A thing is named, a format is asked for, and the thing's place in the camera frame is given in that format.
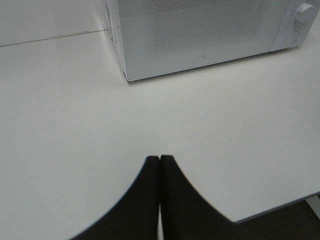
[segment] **microwave control knob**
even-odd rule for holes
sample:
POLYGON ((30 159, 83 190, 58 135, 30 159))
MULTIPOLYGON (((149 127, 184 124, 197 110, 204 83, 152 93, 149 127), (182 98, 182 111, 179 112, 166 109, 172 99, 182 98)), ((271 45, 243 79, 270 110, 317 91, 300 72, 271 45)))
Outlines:
POLYGON ((316 8, 309 3, 302 4, 296 11, 295 18, 301 23, 310 23, 315 17, 316 8))

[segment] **white tabletop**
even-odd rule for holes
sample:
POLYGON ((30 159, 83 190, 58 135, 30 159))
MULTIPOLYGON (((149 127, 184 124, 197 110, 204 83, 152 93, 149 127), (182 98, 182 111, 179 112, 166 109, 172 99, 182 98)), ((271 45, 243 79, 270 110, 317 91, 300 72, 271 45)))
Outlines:
POLYGON ((1 47, 1 239, 74 236, 148 155, 233 221, 319 192, 319 43, 131 84, 104 32, 1 47))

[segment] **white wall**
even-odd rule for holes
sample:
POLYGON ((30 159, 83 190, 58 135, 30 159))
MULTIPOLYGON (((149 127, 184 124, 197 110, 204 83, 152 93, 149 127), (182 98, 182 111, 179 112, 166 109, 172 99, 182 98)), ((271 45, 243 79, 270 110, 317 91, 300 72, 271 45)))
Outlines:
POLYGON ((0 0, 0 46, 103 30, 104 0, 0 0))

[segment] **floor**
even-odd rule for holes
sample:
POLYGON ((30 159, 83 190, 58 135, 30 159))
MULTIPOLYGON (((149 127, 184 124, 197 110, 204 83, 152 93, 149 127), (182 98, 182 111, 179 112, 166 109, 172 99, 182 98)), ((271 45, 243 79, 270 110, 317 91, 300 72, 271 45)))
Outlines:
POLYGON ((320 220, 306 201, 243 222, 240 226, 263 240, 320 240, 320 220))

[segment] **microwave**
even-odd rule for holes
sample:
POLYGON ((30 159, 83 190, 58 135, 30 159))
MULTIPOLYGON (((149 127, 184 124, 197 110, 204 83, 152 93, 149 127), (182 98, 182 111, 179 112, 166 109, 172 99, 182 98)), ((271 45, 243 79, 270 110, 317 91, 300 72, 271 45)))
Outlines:
POLYGON ((128 81, 300 46, 320 0, 105 0, 128 81))

